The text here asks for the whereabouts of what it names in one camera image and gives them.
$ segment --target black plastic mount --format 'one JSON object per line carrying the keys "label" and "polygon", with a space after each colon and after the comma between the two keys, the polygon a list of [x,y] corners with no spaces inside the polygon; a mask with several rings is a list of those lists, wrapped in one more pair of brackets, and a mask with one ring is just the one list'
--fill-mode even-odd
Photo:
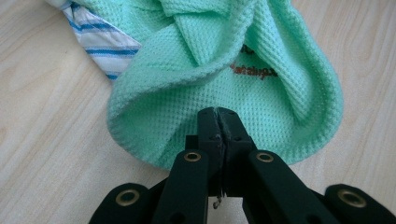
{"label": "black plastic mount", "polygon": [[151,189],[124,184],[111,190],[90,223],[206,223],[209,196],[242,197],[249,223],[396,223],[360,189],[304,185],[275,153],[258,150],[232,110],[198,112],[198,134],[186,136],[168,178]]}

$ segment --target fabric fold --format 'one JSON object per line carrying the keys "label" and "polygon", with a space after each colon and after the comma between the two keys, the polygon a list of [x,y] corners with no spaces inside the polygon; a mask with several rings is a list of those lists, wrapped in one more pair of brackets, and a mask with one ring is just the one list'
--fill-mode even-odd
{"label": "fabric fold", "polygon": [[114,82],[107,125],[142,161],[171,168],[209,106],[236,111],[257,147],[287,163],[341,122],[337,75],[290,1],[76,2],[141,43]]}

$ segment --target green cloth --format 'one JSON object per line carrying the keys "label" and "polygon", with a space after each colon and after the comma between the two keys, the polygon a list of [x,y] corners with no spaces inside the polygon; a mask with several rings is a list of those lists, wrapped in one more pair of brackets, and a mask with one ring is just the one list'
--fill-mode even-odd
{"label": "green cloth", "polygon": [[341,122],[337,76],[290,1],[77,2],[142,43],[107,112],[113,138],[142,161],[171,168],[210,106],[237,112],[257,147],[287,163]]}

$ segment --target wooden table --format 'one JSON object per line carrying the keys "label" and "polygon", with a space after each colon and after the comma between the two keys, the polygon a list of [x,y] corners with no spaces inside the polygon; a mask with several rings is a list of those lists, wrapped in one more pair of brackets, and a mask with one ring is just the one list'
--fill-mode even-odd
{"label": "wooden table", "polygon": [[[396,213],[396,1],[293,3],[338,73],[345,115],[291,168],[311,189],[346,183]],[[44,1],[1,1],[0,78],[0,223],[87,223],[117,185],[167,177],[111,139],[111,83]],[[240,206],[226,199],[208,222],[246,223]]]}

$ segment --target wooden surface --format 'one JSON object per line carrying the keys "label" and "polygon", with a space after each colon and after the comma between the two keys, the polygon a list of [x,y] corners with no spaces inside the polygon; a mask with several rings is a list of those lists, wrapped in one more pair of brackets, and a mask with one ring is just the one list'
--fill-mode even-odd
{"label": "wooden surface", "polygon": [[[293,1],[338,73],[345,115],[334,139],[291,166],[323,193],[346,183],[396,213],[396,1]],[[106,130],[111,84],[64,15],[41,0],[0,2],[0,223],[87,223],[107,193],[167,172]],[[246,223],[240,200],[209,223]]]}

